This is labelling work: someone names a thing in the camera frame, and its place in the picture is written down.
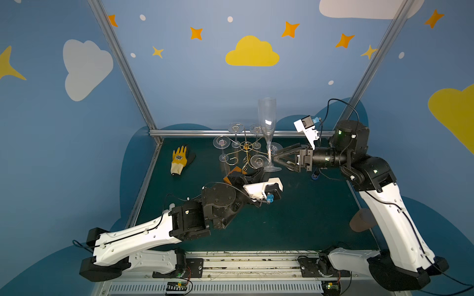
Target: ventilation grille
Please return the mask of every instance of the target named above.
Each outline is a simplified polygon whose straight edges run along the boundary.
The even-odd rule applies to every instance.
[[[153,295],[153,294],[163,294],[164,284],[144,284],[141,282],[122,282],[122,283],[113,283],[110,286],[108,295]]]
[[[190,294],[266,294],[266,293],[323,293],[320,281],[222,281],[216,283],[193,281]],[[108,295],[163,295],[165,285],[149,282],[112,283]]]

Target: orange star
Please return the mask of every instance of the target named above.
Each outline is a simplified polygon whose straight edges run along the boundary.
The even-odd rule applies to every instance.
[[[109,16],[110,24],[114,27],[118,27],[117,23],[115,22],[115,14]]]
[[[295,30],[298,26],[299,24],[292,25],[289,22],[286,22],[286,28],[285,28],[285,31],[283,32],[282,37],[290,36],[290,37],[295,38]]]
[[[433,12],[433,15],[429,18],[429,20],[426,21],[425,25],[429,25],[431,28],[434,28],[436,22],[439,21],[439,19],[443,16],[444,14],[439,14],[438,11],[435,9],[435,12]]]
[[[339,41],[339,43],[336,45],[336,47],[343,46],[343,47],[347,48],[347,46],[349,45],[349,41],[351,41],[351,39],[354,38],[354,36],[355,35],[346,36],[346,35],[342,34],[341,41]]]
[[[195,28],[191,27],[191,32],[192,32],[191,39],[197,38],[199,40],[202,40],[201,39],[202,29],[195,29]]]

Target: black cable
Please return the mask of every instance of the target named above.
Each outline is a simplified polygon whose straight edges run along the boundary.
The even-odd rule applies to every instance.
[[[381,204],[394,205],[394,206],[396,206],[400,211],[402,210],[401,207],[399,207],[397,204],[383,202],[383,201],[381,201],[381,200],[376,199],[372,194],[368,193],[367,191],[364,190],[364,192],[367,193],[370,197],[372,197],[373,199],[375,199],[376,201],[378,201],[378,202],[381,203]],[[408,222],[410,223],[411,229],[412,229],[413,233],[415,234],[415,237],[416,237],[416,239],[417,239],[417,241],[418,241],[418,245],[419,245],[421,251],[422,251],[423,254],[424,254],[424,253],[425,253],[425,250],[424,250],[424,248],[423,248],[423,245],[421,244],[421,241],[419,240],[418,234],[417,234],[416,231],[415,231],[415,227],[413,226],[413,223],[412,223],[411,220],[408,218],[408,216],[407,216],[407,214],[406,214],[405,212],[401,211],[401,213],[403,213],[403,215],[405,216],[405,218],[407,218]],[[440,271],[442,274],[444,274],[444,275],[447,276],[448,278],[450,278],[450,279],[452,279],[452,280],[458,282],[458,283],[461,284],[461,285],[470,286],[470,287],[467,288],[467,289],[464,289],[464,290],[462,290],[462,291],[452,293],[452,294],[435,294],[435,293],[431,293],[431,292],[423,291],[423,290],[418,290],[418,291],[423,292],[423,293],[427,293],[427,294],[431,294],[431,295],[437,295],[437,296],[452,296],[452,295],[458,295],[458,294],[464,293],[464,292],[469,291],[470,289],[474,288],[474,285],[472,285],[472,284],[465,284],[465,283],[463,283],[463,282],[458,281],[458,280],[455,279],[455,278],[450,277],[450,276],[447,275],[446,273],[442,272],[434,263],[432,263],[432,262],[428,259],[427,256],[425,256],[425,258],[426,258],[426,260],[427,260],[432,266],[434,266],[438,271]]]
[[[469,287],[469,288],[467,288],[467,289],[464,289],[464,290],[462,290],[462,291],[456,292],[456,293],[452,293],[452,294],[436,294],[436,293],[431,293],[431,292],[423,291],[423,290],[418,290],[418,291],[423,292],[423,293],[426,293],[426,294],[436,295],[436,296],[453,296],[453,295],[459,295],[459,294],[461,294],[461,293],[467,292],[467,291],[469,291],[469,290],[472,289],[472,288],[474,288],[474,286]]]
[[[78,247],[78,248],[83,248],[85,249],[86,251],[88,252],[91,252],[92,254],[94,253],[93,251],[90,250],[90,247],[89,246],[83,246],[80,242],[78,242],[77,240],[73,240],[73,245]]]
[[[175,196],[175,195],[173,194],[173,197],[175,197],[175,198],[177,198],[177,199],[179,199],[179,200],[182,200],[182,201],[190,201],[190,200],[193,200],[193,199],[198,198],[198,197],[200,197],[200,196],[201,196],[201,194],[199,194],[199,195],[196,196],[196,197],[190,198],[190,199],[182,199],[182,198],[179,198],[179,197],[177,197],[177,196]]]
[[[168,194],[164,197],[163,211],[162,211],[162,213],[161,213],[161,219],[160,219],[160,222],[158,222],[158,224],[157,224],[155,227],[153,227],[153,228],[151,228],[151,229],[144,230],[144,231],[142,231],[142,232],[138,232],[138,233],[131,234],[131,235],[126,236],[126,237],[122,237],[122,238],[116,239],[116,240],[111,241],[111,242],[106,242],[106,243],[104,243],[104,245],[108,245],[108,244],[111,244],[111,243],[113,243],[113,242],[118,242],[118,241],[124,240],[124,239],[126,239],[126,238],[129,238],[129,237],[132,237],[132,236],[135,236],[135,235],[138,235],[138,234],[142,234],[142,233],[144,233],[145,231],[151,231],[151,230],[154,230],[154,229],[158,228],[158,226],[160,226],[161,222],[163,221],[163,214],[164,214],[164,210],[165,210],[165,208],[166,208],[166,198],[167,198],[168,196],[170,196],[170,195],[172,195],[172,194],[171,194],[171,193],[168,193]],[[79,248],[85,248],[85,249],[87,249],[87,248],[97,248],[97,247],[100,247],[100,245],[93,246],[93,247],[85,247],[85,246],[82,246],[82,245],[81,245],[81,246],[75,245],[75,246],[76,246],[76,247],[79,247]]]
[[[344,292],[342,292],[341,294],[339,294],[339,296],[341,296],[342,294],[344,294],[345,292],[347,292],[347,290],[349,290],[349,287],[351,286],[351,283],[352,283],[352,271],[351,271],[351,280],[349,281],[349,285],[348,285],[347,288],[344,290]]]
[[[339,99],[329,99],[328,100],[328,106],[326,107],[326,116],[324,116],[324,119],[321,120],[321,123],[319,124],[318,128],[316,130],[319,129],[319,127],[321,127],[321,133],[320,135],[322,135],[323,133],[323,123],[324,121],[326,121],[326,118],[328,117],[328,112],[329,112],[329,102],[332,101],[332,100],[335,100],[335,101],[339,101],[339,102],[342,102],[346,105],[348,105],[349,107],[352,108],[352,110],[355,112],[355,114],[357,115],[357,126],[355,127],[355,130],[357,130],[359,128],[359,124],[360,124],[360,117],[359,117],[359,113],[356,111],[356,109],[354,107],[352,107],[349,103],[347,102],[344,102],[343,100],[339,100]],[[318,147],[321,147],[321,136],[319,137],[319,144],[318,144]]]
[[[466,284],[466,283],[463,283],[463,282],[458,281],[458,280],[455,279],[455,278],[450,277],[449,275],[447,275],[446,273],[444,273],[443,271],[441,271],[441,270],[440,270],[434,263],[432,263],[428,258],[426,258],[426,260],[428,260],[428,262],[429,262],[431,265],[433,265],[433,267],[436,268],[439,272],[441,272],[442,274],[444,274],[446,277],[452,279],[453,281],[455,281],[455,282],[457,282],[457,283],[459,283],[459,284],[461,284],[461,285],[464,285],[464,286],[474,287],[473,284]]]
[[[354,140],[354,138],[351,138],[351,140],[349,141],[349,144],[347,144],[346,147],[344,147],[344,149],[342,149],[341,153],[339,154],[339,167],[341,166],[341,156],[342,156],[342,153],[347,149],[349,148],[349,146],[352,144],[352,140]]]
[[[169,276],[167,274],[163,274],[164,276],[167,276],[169,278],[179,278],[179,277],[172,277],[172,276]],[[191,283],[191,288],[188,292],[184,293],[183,295],[181,296],[185,296],[185,295],[188,295],[189,293],[191,293],[192,289],[194,288],[194,284],[192,283],[192,281],[190,279],[187,279],[187,278],[179,278],[179,279],[184,279],[185,281],[187,281],[186,283],[186,287],[188,286],[189,283]]]
[[[227,185],[227,186],[231,186],[233,189],[242,192],[242,194],[244,194],[245,196],[247,196],[247,197],[248,197],[249,199],[251,199],[251,200],[260,201],[260,202],[262,202],[262,203],[264,203],[264,204],[269,204],[269,202],[265,202],[264,200],[251,198],[248,193],[245,193],[245,192],[243,192],[242,190],[240,190],[239,188],[237,188],[237,187],[235,187],[235,186],[233,186],[233,185],[230,185],[230,184],[228,184],[228,183],[224,183],[224,182],[209,182],[209,183],[207,183],[206,185],[204,185],[204,187],[207,187],[208,184],[224,184],[224,185]]]
[[[321,168],[318,168],[318,170],[319,170],[319,173],[320,173],[321,175],[323,175],[324,177],[328,178],[329,180],[345,181],[345,179],[334,179],[334,178],[330,178],[330,177],[326,176],[325,174],[323,174],[323,173],[321,172]]]

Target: yellow star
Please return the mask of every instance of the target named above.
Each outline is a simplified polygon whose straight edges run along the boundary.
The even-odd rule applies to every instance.
[[[295,38],[295,30],[298,26],[299,24],[292,25],[289,22],[286,22],[286,28],[285,28],[285,31],[283,32],[282,37],[290,36],[290,37]]]
[[[429,18],[429,20],[426,21],[425,25],[429,25],[431,28],[434,28],[436,22],[439,21],[439,19],[443,16],[444,14],[439,14],[438,11],[435,9],[435,12],[433,12],[433,15]]]
[[[191,27],[191,32],[192,32],[191,39],[197,38],[199,40],[202,40],[201,39],[202,29],[195,29],[195,28]]]
[[[12,66],[10,66],[10,54],[11,46],[7,47],[7,49],[5,49],[2,54],[0,54],[0,79],[3,76],[11,75],[26,80],[25,77],[18,73],[17,70],[13,69]]]
[[[362,54],[361,56],[366,55],[366,56],[368,56],[369,59],[370,59],[370,58],[372,57],[372,54],[373,54],[376,50],[377,50],[377,48],[376,48],[376,49],[372,49],[372,47],[369,45],[369,50],[366,51],[365,54]]]
[[[355,35],[346,36],[346,35],[342,34],[341,41],[339,41],[339,43],[336,45],[336,47],[343,46],[343,47],[347,48],[347,46],[349,45],[349,41],[351,41],[351,39],[354,38],[354,36]]]
[[[153,49],[155,50],[155,52],[154,52],[152,55],[159,55],[160,58],[163,59],[163,57],[161,56],[161,52],[162,52],[164,49],[162,49],[162,50],[157,50],[154,46],[153,46]]]

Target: yellow cloud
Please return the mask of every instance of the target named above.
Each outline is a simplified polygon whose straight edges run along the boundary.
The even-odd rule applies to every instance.
[[[465,90],[442,89],[428,101],[431,113],[474,153],[474,84]]]
[[[232,66],[273,66],[280,56],[273,52],[272,46],[266,41],[260,41],[255,36],[245,36],[236,49],[226,55],[226,62]]]

